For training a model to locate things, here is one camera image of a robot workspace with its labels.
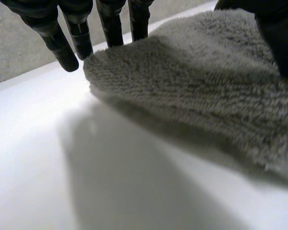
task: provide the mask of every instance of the towel fold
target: towel fold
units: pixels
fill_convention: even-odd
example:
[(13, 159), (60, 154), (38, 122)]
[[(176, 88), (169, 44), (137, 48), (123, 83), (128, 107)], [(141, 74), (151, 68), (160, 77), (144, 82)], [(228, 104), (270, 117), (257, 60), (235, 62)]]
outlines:
[(288, 82), (244, 11), (169, 21), (147, 39), (92, 54), (87, 80), (171, 121), (227, 137), (288, 177)]

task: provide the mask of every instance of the black robotic finger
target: black robotic finger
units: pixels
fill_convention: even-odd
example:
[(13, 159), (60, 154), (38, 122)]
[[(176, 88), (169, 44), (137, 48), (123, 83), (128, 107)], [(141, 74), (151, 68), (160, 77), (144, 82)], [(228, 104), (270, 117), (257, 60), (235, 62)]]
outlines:
[(93, 0), (61, 0), (59, 6), (64, 14), (77, 55), (84, 60), (92, 52), (87, 17), (93, 8)]
[(42, 19), (57, 8), (59, 0), (0, 0), (12, 12), (36, 19)]
[(57, 0), (0, 0), (11, 11), (39, 33), (47, 48), (68, 72), (79, 68), (79, 63), (58, 23)]
[(216, 3), (215, 11), (217, 10), (235, 10), (237, 7), (234, 6), (232, 0), (219, 0)]
[(120, 12), (126, 0), (96, 0), (108, 47), (123, 45)]
[(154, 0), (128, 0), (132, 40), (148, 36), (149, 6)]

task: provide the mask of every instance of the gray towel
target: gray towel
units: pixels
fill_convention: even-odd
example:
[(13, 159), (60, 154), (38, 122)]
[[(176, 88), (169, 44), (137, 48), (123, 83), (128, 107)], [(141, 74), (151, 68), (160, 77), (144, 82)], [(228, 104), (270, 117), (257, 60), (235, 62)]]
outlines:
[(288, 82), (254, 15), (172, 20), (147, 39), (91, 55), (84, 72), (98, 90), (222, 134), (254, 163), (288, 177)]

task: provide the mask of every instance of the white surface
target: white surface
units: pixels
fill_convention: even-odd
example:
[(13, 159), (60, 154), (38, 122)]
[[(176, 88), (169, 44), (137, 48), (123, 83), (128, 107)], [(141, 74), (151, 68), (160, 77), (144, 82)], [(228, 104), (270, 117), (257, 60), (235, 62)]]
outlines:
[(288, 188), (196, 157), (224, 154), (198, 142), (130, 122), (81, 69), (55, 62), (0, 83), (0, 230), (288, 229)]

